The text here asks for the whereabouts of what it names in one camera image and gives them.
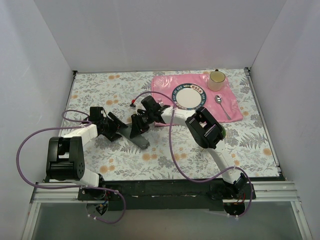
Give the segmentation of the grey cloth napkin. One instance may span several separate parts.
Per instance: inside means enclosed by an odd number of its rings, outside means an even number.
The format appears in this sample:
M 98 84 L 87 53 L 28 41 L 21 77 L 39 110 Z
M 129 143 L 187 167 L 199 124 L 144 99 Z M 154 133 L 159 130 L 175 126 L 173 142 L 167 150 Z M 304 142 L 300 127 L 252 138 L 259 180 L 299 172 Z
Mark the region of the grey cloth napkin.
M 132 130 L 132 123 L 127 124 L 126 128 L 119 129 L 119 133 L 125 137 L 128 141 L 135 144 L 141 150 L 146 150 L 150 146 L 150 142 L 145 139 L 142 135 L 138 135 L 136 137 L 130 138 L 130 133 Z

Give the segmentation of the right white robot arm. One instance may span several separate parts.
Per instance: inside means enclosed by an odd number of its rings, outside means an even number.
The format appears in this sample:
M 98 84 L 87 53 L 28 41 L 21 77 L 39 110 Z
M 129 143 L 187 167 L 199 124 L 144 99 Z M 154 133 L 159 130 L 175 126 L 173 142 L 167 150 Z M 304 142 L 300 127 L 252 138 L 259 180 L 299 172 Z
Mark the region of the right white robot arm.
M 226 150 L 226 130 L 205 107 L 196 110 L 177 109 L 175 105 L 160 105 L 151 95 L 146 96 L 141 104 L 144 109 L 138 109 L 136 114 L 131 116 L 130 139 L 147 132 L 153 123 L 168 124 L 170 154 L 175 167 L 185 179 L 193 183 L 206 183 L 222 176 L 230 198 L 237 199 L 244 194 L 249 181 L 248 175 L 234 165 L 231 155 Z M 195 180 L 183 173 L 173 153 L 173 125 L 187 127 L 194 141 L 206 149 L 215 161 L 220 170 L 217 175 L 205 180 Z

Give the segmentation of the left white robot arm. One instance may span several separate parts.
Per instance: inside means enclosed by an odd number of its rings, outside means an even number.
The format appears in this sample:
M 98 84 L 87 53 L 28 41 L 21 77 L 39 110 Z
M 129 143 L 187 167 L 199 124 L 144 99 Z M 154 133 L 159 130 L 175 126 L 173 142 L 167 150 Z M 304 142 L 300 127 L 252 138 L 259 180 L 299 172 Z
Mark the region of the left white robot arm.
M 91 107 L 86 118 L 76 122 L 80 123 L 79 128 L 49 140 L 46 176 L 50 180 L 90 186 L 89 194 L 101 200 L 106 196 L 106 187 L 100 183 L 99 174 L 86 168 L 84 146 L 100 135 L 114 142 L 122 137 L 119 131 L 128 125 L 99 106 Z

